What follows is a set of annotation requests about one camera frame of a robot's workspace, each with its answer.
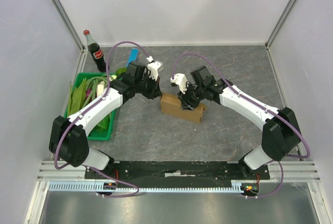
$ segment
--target cable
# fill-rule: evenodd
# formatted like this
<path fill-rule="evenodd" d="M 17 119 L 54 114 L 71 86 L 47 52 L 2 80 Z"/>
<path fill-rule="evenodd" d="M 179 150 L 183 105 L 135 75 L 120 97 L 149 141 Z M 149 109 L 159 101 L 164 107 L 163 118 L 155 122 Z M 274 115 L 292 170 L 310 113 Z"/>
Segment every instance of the cable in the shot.
<path fill-rule="evenodd" d="M 107 178 L 107 179 L 113 180 L 113 181 L 115 181 L 115 182 L 117 182 L 117 183 L 121 183 L 121 184 L 124 184 L 124 185 L 130 186 L 130 187 L 136 189 L 135 192 L 130 193 L 130 194 L 121 194 L 121 195 L 104 195 L 104 196 L 103 196 L 103 194 L 99 194 L 99 193 L 97 193 L 98 196 L 101 196 L 101 197 L 104 197 L 104 198 L 124 198 L 124 197 L 129 197 L 129 196 L 136 195 L 136 194 L 140 191 L 140 189 L 139 189 L 138 186 L 133 185 L 133 184 L 128 183 L 128 182 L 125 182 L 125 181 L 121 181 L 121 180 L 115 179 L 115 178 L 113 178 L 113 177 L 110 177 L 110 176 L 106 175 L 105 173 L 103 173 L 102 171 L 98 170 L 97 168 L 89 167 L 89 169 L 91 169 L 91 170 L 93 170 L 93 171 L 99 173 L 101 176 L 104 176 L 104 177 Z"/>
<path fill-rule="evenodd" d="M 110 56 L 111 54 L 113 53 L 113 51 L 115 50 L 115 48 L 117 48 L 119 45 L 121 44 L 124 44 L 124 43 L 129 43 L 129 44 L 133 44 L 135 46 L 137 46 L 138 48 L 140 48 L 147 57 L 149 57 L 149 54 L 146 52 L 145 49 L 143 49 L 139 44 L 135 43 L 135 42 L 131 42 L 131 41 L 123 41 L 123 42 L 119 42 L 117 43 L 116 45 L 114 45 L 109 54 L 108 54 L 108 57 L 107 57 L 107 60 L 106 60 L 106 76 L 107 76 L 107 88 L 106 88 L 106 91 L 105 91 L 105 94 L 103 95 L 103 97 L 105 97 L 109 90 L 110 90 L 110 74 L 109 74 L 109 59 L 110 59 Z M 61 148 L 61 145 L 66 137 L 66 135 L 68 134 L 68 132 L 70 131 L 70 129 L 75 125 L 75 123 L 80 119 L 80 117 L 82 118 L 82 116 L 84 116 L 87 112 L 89 112 L 92 108 L 94 108 L 96 105 L 98 105 L 101 101 L 103 101 L 103 97 L 101 97 L 100 99 L 98 99 L 96 102 L 94 102 L 91 106 L 89 106 L 86 110 L 84 110 L 81 115 L 79 115 L 78 117 L 76 117 L 69 125 L 68 127 L 65 129 L 65 131 L 63 132 L 60 140 L 59 140 L 59 143 L 58 143 L 58 146 L 57 146 L 57 149 L 56 149 L 56 152 L 55 152 L 55 157 L 54 157 L 54 166 L 56 169 L 62 169 L 66 166 L 68 166 L 68 163 L 62 165 L 62 166 L 58 166 L 58 159 L 59 159 L 59 151 L 60 151 L 60 148 Z M 108 179 L 111 179 L 111 180 L 114 180 L 118 183 L 122 183 L 122 184 L 125 184 L 125 185 L 128 185 L 128 186 L 131 186 L 133 188 L 136 188 L 137 190 L 134 192 L 134 193 L 130 193 L 130 194 L 124 194 L 124 195 L 110 195 L 110 196 L 106 196 L 108 198 L 122 198 L 122 197 L 128 197 L 128 196 L 133 196 L 135 194 L 137 194 L 139 192 L 139 187 L 133 185 L 133 184 L 130 184 L 128 182 L 124 182 L 124 181 L 121 181 L 121 180 L 117 180 L 115 178 L 112 178 L 106 174 L 104 174 L 102 171 L 96 169 L 96 168 L 92 168 L 90 167 L 92 170 L 94 170 L 95 172 L 99 173 L 101 176 L 104 176 L 105 178 L 108 178 Z"/>
<path fill-rule="evenodd" d="M 178 61 L 184 57 L 184 56 L 190 56 L 190 55 L 193 55 L 193 56 L 198 56 L 200 58 L 202 58 L 203 60 L 205 60 L 206 62 L 208 62 L 210 64 L 210 66 L 213 67 L 213 69 L 219 74 L 219 76 L 221 77 L 221 79 L 223 80 L 223 82 L 235 93 L 235 94 L 239 94 L 238 91 L 232 87 L 230 85 L 230 83 L 225 79 L 225 77 L 222 75 L 222 73 L 218 70 L 218 68 L 209 60 L 207 59 L 206 57 L 200 55 L 200 54 L 196 54 L 196 53 L 184 53 L 183 55 L 181 55 L 180 57 L 177 58 L 176 62 L 174 63 L 173 65 L 173 69 L 172 69 L 172 79 L 174 79 L 174 75 L 175 75 L 175 69 L 176 69 L 176 65 L 178 63 Z M 303 143 L 303 145 L 305 146 L 305 149 L 306 149 L 306 155 L 287 155 L 289 157 L 294 157 L 294 158 L 299 158 L 299 159 L 306 159 L 306 158 L 309 158 L 310 157 L 310 148 L 307 144 L 307 142 L 305 141 L 304 137 L 301 135 L 301 133 L 293 126 L 291 125 L 287 120 L 285 120 L 284 118 L 282 118 L 281 116 L 279 116 L 278 114 L 276 114 L 275 112 L 267 109 L 266 107 L 260 105 L 259 103 L 255 102 L 254 100 L 246 97 L 245 95 L 243 94 L 239 94 L 240 97 L 244 98 L 245 100 L 249 101 L 250 103 L 252 103 L 253 105 L 259 107 L 260 109 L 270 113 L 271 115 L 275 116 L 277 119 L 279 119 L 280 121 L 282 121 L 285 125 L 287 125 L 297 136 L 298 138 L 301 140 L 301 142 Z"/>
<path fill-rule="evenodd" d="M 260 188 L 259 188 L 258 192 L 255 192 L 255 191 L 253 191 L 251 189 L 248 189 L 247 191 L 251 192 L 252 194 L 259 194 Z"/>
<path fill-rule="evenodd" d="M 260 174 L 257 173 L 257 182 L 256 182 L 257 186 L 259 186 L 259 183 L 260 183 Z"/>
<path fill-rule="evenodd" d="M 284 179 L 284 171 L 283 171 L 282 164 L 279 161 L 278 161 L 278 163 L 279 163 L 280 168 L 281 168 L 281 180 L 280 180 L 280 183 L 277 186 L 277 188 L 275 190 L 273 190 L 271 193 L 267 193 L 267 194 L 263 194 L 263 195 L 259 195 L 259 196 L 247 196 L 246 198 L 251 198 L 251 199 L 264 198 L 264 197 L 267 197 L 267 196 L 271 196 L 271 195 L 275 194 L 277 191 L 280 190 L 280 188 L 282 187 L 283 179 Z"/>
<path fill-rule="evenodd" d="M 116 174 L 116 178 L 119 179 L 119 176 L 118 176 L 118 170 L 115 170 L 114 173 Z M 111 195 L 115 192 L 115 190 L 117 189 L 118 187 L 118 183 L 115 183 L 115 185 L 112 185 L 112 183 L 109 183 L 109 185 L 104 185 L 104 188 L 109 188 L 111 190 L 113 190 L 112 192 L 97 192 L 97 194 L 101 194 L 101 195 Z"/>

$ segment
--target green basket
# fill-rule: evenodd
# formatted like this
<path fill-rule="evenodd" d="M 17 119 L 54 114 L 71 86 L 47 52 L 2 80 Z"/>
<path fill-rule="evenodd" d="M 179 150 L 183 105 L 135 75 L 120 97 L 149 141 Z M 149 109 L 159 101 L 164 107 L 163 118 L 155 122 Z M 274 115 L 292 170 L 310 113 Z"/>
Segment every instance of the green basket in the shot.
<path fill-rule="evenodd" d="M 78 75 L 75 79 L 75 82 L 74 82 L 73 90 L 74 90 L 74 87 L 77 87 L 81 84 L 81 82 L 83 81 L 84 78 L 90 79 L 92 77 L 101 77 L 102 75 L 104 75 L 104 73 L 78 73 Z M 107 130 L 102 130 L 102 131 L 92 130 L 88 136 L 88 140 L 108 141 L 110 139 L 111 133 L 112 133 L 114 114 L 115 114 L 114 111 L 112 111 L 110 113 L 109 128 Z M 67 118 L 67 109 L 65 111 L 64 117 Z"/>

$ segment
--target white wall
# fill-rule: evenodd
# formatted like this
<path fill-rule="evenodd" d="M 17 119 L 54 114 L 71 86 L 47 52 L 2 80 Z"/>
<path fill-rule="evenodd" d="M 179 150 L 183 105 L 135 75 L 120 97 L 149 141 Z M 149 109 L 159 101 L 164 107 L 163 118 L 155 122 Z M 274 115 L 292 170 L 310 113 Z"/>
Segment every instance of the white wall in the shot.
<path fill-rule="evenodd" d="M 271 50 L 333 206 L 333 0 L 299 0 Z"/>
<path fill-rule="evenodd" d="M 79 49 L 50 0 L 0 0 L 0 223 L 23 223 Z"/>
<path fill-rule="evenodd" d="M 61 0 L 85 42 L 264 43 L 288 0 Z"/>

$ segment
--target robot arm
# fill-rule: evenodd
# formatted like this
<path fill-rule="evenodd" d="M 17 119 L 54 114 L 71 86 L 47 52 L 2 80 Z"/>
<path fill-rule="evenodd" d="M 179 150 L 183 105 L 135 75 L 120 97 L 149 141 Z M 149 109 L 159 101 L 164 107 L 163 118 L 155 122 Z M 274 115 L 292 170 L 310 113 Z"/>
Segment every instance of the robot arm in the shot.
<path fill-rule="evenodd" d="M 279 114 L 299 130 L 295 114 L 291 109 L 285 107 L 279 110 L 278 108 L 259 102 L 229 82 L 238 91 L 238 94 L 235 94 L 222 79 L 216 81 L 206 66 L 201 66 L 193 70 L 190 74 L 195 84 L 187 81 L 185 75 L 180 73 L 176 74 L 174 79 L 171 79 L 171 85 L 178 85 L 180 88 L 178 98 L 182 103 L 182 109 L 193 110 L 199 105 L 201 100 L 208 99 L 229 107 L 245 116 L 263 132 L 262 144 L 239 161 L 245 177 L 252 170 L 258 169 L 271 160 L 280 161 L 300 142 L 299 138 L 288 126 L 266 112 L 267 110 L 262 110 L 242 98 L 240 94 Z"/>
<path fill-rule="evenodd" d="M 104 170 L 107 165 L 112 164 L 114 162 L 112 157 L 89 148 L 87 136 L 104 117 L 133 98 L 135 94 L 140 93 L 148 99 L 161 96 L 158 74 L 163 68 L 163 63 L 153 61 L 152 58 L 149 58 L 148 61 L 150 62 L 148 65 L 132 61 L 122 79 L 110 83 L 107 95 L 104 91 L 85 108 L 67 119 L 62 116 L 57 117 L 53 122 L 49 150 L 55 154 L 65 129 L 79 117 L 79 120 L 66 135 L 59 150 L 59 157 L 73 167 L 84 165 Z M 82 115 L 82 112 L 100 99 L 102 99 L 100 103 Z"/>

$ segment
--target brown box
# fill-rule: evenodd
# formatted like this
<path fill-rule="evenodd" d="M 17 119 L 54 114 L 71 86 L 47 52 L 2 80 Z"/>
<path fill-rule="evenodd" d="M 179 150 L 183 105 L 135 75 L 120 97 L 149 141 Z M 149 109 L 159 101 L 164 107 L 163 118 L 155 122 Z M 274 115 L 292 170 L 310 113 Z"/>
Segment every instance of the brown box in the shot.
<path fill-rule="evenodd" d="M 200 103 L 193 111 L 183 110 L 181 101 L 176 95 L 163 93 L 161 97 L 161 109 L 162 113 L 167 115 L 200 123 L 204 111 L 204 104 Z"/>

